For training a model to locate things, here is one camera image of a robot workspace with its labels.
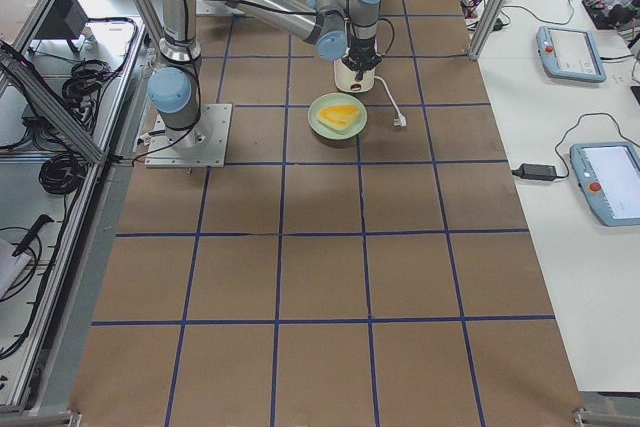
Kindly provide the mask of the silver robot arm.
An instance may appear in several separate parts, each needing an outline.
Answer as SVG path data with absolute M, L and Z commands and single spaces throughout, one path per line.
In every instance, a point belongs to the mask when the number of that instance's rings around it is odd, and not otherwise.
M 313 45 L 321 59 L 343 65 L 356 82 L 383 59 L 377 51 L 381 0 L 207 1 L 221 1 Z

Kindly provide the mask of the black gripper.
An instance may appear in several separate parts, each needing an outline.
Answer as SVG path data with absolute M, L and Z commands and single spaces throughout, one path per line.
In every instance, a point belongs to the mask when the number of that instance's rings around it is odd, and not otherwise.
M 354 80 L 362 81 L 365 71 L 374 70 L 382 61 L 376 50 L 376 34 L 360 34 L 354 26 L 347 28 L 347 53 L 341 59 L 343 65 L 354 72 Z

